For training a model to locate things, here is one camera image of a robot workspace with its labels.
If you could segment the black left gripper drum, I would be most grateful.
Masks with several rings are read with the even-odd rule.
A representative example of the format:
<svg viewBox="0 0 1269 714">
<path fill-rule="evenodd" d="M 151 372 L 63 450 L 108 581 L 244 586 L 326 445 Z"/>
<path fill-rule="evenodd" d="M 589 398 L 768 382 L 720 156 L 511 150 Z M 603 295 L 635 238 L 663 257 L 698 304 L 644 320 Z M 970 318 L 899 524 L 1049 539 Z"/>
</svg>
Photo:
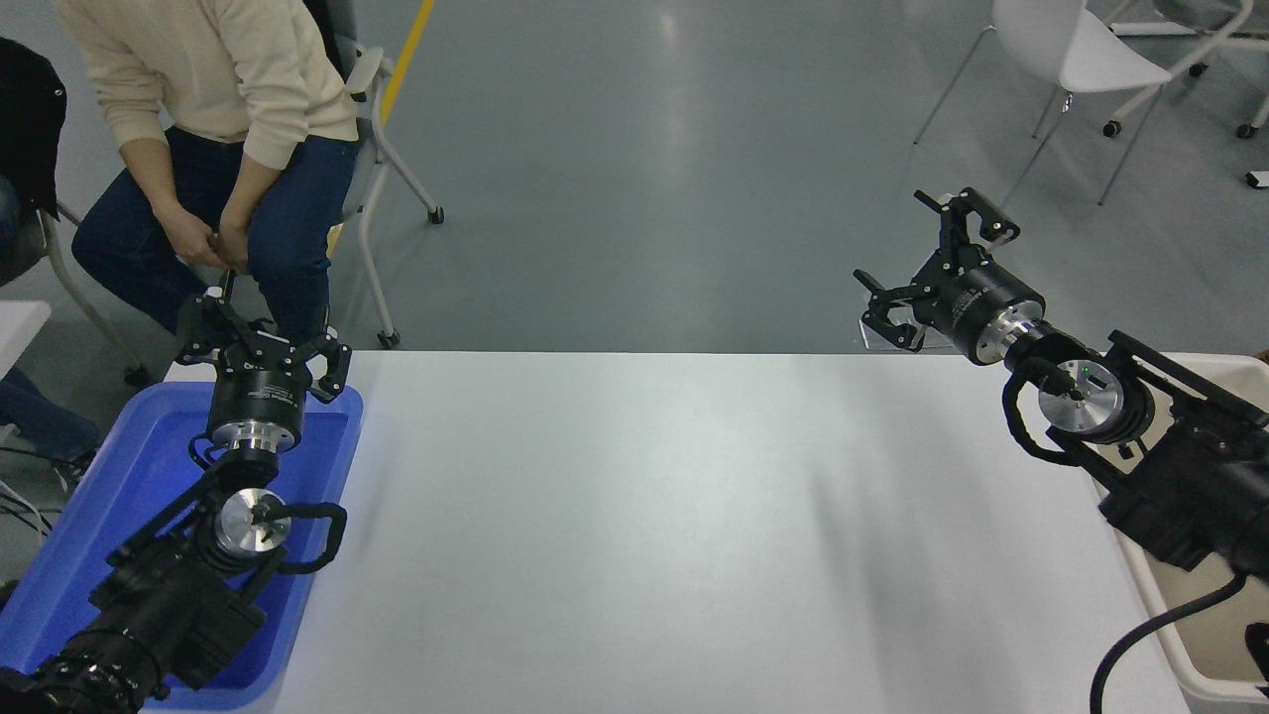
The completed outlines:
<svg viewBox="0 0 1269 714">
<path fill-rule="evenodd" d="M 279 426 L 303 424 L 305 393 L 311 372 L 298 363 L 260 365 L 239 353 L 218 351 L 216 384 L 209 398 L 208 426 L 261 421 Z"/>
</svg>

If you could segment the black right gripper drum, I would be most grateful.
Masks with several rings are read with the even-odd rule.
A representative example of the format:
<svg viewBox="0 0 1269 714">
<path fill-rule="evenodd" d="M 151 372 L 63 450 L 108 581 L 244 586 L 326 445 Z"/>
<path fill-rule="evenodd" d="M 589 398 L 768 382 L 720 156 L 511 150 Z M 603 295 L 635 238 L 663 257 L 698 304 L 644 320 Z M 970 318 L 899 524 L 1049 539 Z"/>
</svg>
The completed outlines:
<svg viewBox="0 0 1269 714">
<path fill-rule="evenodd" d="M 962 354 L 1006 354 L 1044 317 L 1044 299 L 971 250 L 964 264 L 934 254 L 917 271 L 916 320 L 934 328 Z"/>
</svg>

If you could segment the person's right hand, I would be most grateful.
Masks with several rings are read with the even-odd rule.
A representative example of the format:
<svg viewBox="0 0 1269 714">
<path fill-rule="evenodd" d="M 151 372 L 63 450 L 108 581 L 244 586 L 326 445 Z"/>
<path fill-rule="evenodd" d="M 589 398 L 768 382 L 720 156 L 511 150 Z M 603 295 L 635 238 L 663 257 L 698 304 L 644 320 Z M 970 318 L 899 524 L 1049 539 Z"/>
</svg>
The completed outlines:
<svg viewBox="0 0 1269 714">
<path fill-rule="evenodd" d="M 226 270 L 226 263 L 213 247 L 214 232 L 201 218 L 193 216 L 176 200 L 154 203 L 154 216 L 159 219 L 173 252 L 190 266 Z"/>
</svg>

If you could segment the person's left hand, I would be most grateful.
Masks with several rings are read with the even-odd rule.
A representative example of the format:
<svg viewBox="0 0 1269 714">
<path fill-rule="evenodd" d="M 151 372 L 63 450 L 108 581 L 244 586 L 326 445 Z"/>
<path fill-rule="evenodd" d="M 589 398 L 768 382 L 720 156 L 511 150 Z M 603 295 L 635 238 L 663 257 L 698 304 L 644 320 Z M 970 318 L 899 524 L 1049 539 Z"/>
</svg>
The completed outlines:
<svg viewBox="0 0 1269 714">
<path fill-rule="evenodd" d="M 245 204 L 230 202 L 222 211 L 214 250 L 228 270 L 250 275 L 249 230 L 251 211 Z"/>
</svg>

